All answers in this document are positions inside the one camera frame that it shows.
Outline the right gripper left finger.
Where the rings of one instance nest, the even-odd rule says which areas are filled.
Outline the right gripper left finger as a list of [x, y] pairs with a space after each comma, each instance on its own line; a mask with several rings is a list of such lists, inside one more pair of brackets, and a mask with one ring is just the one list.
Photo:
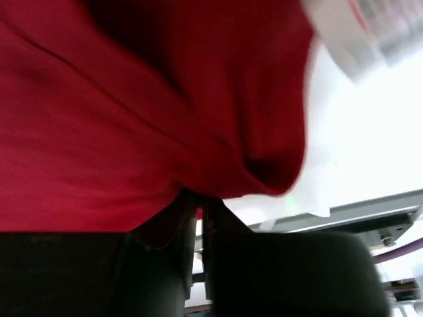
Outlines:
[[190, 296], [192, 287], [197, 214], [198, 196], [182, 191], [170, 205], [132, 231], [148, 250], [170, 248], [186, 297]]

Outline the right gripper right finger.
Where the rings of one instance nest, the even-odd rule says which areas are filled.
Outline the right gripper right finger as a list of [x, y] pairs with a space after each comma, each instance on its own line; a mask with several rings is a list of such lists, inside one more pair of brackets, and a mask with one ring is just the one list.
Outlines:
[[203, 235], [254, 234], [221, 199], [207, 198], [203, 204]]

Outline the red t shirt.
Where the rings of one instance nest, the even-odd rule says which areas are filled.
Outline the red t shirt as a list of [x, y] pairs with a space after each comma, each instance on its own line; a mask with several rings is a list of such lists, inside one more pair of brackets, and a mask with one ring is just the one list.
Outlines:
[[299, 1], [2, 1], [1, 230], [287, 192], [312, 37]]

